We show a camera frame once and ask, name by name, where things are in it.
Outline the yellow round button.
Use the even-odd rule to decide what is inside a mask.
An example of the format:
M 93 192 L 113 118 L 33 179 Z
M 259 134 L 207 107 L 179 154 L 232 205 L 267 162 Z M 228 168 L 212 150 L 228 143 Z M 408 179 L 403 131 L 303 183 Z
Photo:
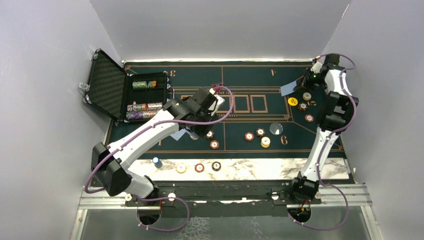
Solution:
M 289 97 L 287 103 L 292 107 L 295 107 L 299 104 L 298 100 L 295 97 Z

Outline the blue card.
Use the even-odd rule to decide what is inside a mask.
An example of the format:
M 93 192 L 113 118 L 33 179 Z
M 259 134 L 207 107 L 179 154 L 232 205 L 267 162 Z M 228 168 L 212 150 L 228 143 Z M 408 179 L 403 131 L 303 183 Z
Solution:
M 181 129 L 170 136 L 175 140 L 178 141 L 187 131 L 185 129 Z
M 297 90 L 297 88 L 298 88 L 297 81 L 292 81 L 280 87 L 280 94 L 282 97 L 290 95 L 294 93 Z

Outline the white round button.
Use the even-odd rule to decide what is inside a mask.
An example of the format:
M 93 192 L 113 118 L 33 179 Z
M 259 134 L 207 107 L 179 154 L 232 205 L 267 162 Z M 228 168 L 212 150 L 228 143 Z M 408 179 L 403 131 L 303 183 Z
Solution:
M 270 126 L 269 126 L 269 131 L 271 134 L 273 135 L 280 135 L 284 130 L 284 127 L 281 123 L 279 122 L 273 122 Z

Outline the brown poker chip stack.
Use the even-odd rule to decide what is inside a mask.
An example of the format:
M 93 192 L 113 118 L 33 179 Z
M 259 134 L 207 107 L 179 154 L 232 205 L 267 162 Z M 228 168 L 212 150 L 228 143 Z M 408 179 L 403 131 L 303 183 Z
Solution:
M 220 163 L 219 161 L 214 161 L 214 162 L 211 164 L 211 168 L 212 168 L 212 170 L 213 170 L 213 171 L 215 171 L 215 172 L 219 171 L 219 170 L 221 169 L 221 167 L 222 167 L 222 165 L 221 165 L 221 163 Z

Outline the red poker chip stack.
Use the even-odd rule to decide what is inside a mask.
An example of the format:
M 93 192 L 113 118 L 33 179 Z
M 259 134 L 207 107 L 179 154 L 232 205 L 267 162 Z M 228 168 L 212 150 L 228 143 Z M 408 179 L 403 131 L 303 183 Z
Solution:
M 202 173 L 202 172 L 205 170 L 205 166 L 204 166 L 202 163 L 197 163 L 197 164 L 194 166 L 194 170 L 195 170 L 197 173 Z

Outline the yellow poker chip stack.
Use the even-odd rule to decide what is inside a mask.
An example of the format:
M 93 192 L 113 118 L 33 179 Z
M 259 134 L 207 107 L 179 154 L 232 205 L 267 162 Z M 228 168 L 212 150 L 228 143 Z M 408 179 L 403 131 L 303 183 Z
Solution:
M 183 174 L 187 171 L 187 166 L 184 163 L 179 163 L 176 165 L 176 171 L 179 174 Z

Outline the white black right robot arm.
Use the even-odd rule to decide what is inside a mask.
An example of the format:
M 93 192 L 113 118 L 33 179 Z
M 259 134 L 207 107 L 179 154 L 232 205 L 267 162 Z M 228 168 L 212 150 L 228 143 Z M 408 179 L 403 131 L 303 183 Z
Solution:
M 315 63 L 308 68 L 293 86 L 293 91 L 312 91 L 315 86 L 322 86 L 326 92 L 324 104 L 316 117 L 317 130 L 312 149 L 288 190 L 289 199 L 295 204 L 315 198 L 330 150 L 356 116 L 359 104 L 358 98 L 352 96 L 347 87 L 346 68 L 336 63 L 325 63 L 320 69 L 317 67 Z

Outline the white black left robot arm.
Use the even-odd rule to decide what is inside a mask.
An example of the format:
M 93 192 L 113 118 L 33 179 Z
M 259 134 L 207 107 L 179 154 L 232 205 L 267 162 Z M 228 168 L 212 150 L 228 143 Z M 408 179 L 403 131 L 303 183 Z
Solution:
M 216 113 L 224 103 L 215 89 L 202 87 L 192 96 L 169 100 L 153 118 L 120 140 L 109 145 L 97 143 L 92 148 L 91 174 L 84 191 L 95 193 L 89 185 L 96 178 L 100 191 L 111 197 L 124 192 L 137 195 L 144 205 L 152 205 L 157 200 L 154 182 L 146 175 L 130 172 L 129 167 L 161 140 L 181 130 L 205 137 L 214 124 L 222 121 Z

